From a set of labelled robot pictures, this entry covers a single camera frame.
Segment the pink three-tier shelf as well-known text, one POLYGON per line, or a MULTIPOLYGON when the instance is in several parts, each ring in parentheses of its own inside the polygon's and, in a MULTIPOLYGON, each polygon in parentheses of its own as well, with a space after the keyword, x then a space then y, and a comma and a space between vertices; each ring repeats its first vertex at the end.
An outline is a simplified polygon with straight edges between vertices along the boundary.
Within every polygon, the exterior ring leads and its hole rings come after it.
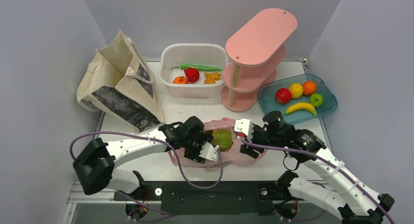
POLYGON ((222 104, 244 112, 257 102, 260 87, 276 78, 276 67, 284 59, 284 42, 298 25, 296 17, 280 8, 258 12, 226 42, 230 63, 223 70, 222 104))

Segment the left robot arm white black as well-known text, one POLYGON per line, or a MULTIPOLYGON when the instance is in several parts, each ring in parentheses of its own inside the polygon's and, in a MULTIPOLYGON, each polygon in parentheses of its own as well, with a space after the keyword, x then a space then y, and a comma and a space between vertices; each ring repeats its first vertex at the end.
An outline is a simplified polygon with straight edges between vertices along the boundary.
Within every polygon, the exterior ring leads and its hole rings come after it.
POLYGON ((142 177, 136 171, 124 171, 118 167, 137 158, 155 153, 184 150, 184 157, 204 164, 219 160, 218 146, 213 135, 204 131, 205 125, 196 116, 185 122, 163 124, 144 135, 129 135, 120 141, 91 140, 74 159, 73 168, 85 195, 96 194, 103 189, 120 190, 132 199, 145 195, 142 177))

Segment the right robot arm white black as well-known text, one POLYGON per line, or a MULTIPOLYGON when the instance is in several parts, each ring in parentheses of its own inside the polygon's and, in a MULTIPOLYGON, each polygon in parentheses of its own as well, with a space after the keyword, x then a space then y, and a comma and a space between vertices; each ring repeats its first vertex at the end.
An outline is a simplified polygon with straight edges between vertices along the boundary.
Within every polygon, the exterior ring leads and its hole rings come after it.
POLYGON ((283 151, 331 187, 326 189, 287 170, 277 180, 276 193, 280 198, 292 196, 310 202, 343 224, 380 224, 385 218, 394 223, 389 215, 394 198, 361 182, 312 131, 286 123, 280 111, 267 113, 262 121, 263 126, 249 119, 235 121, 234 132, 242 142, 241 152, 255 156, 262 149, 283 151))

